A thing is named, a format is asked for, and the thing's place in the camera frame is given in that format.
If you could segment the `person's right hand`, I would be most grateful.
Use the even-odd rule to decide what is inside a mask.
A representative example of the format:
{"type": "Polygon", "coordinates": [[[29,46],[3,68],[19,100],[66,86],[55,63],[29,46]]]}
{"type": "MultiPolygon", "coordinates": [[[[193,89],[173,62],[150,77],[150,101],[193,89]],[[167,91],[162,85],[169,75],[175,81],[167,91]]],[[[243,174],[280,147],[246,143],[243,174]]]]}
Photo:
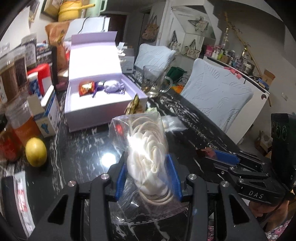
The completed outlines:
{"type": "Polygon", "coordinates": [[[278,205],[270,206],[270,205],[266,205],[266,204],[253,202],[253,201],[249,202],[249,208],[255,217],[262,217],[263,214],[271,213],[274,211],[274,213],[270,217],[270,221],[273,223],[277,223],[277,224],[280,224],[284,220],[286,220],[287,215],[288,215],[288,205],[289,205],[288,200],[285,200],[279,206],[278,209],[276,209],[278,205]]]}

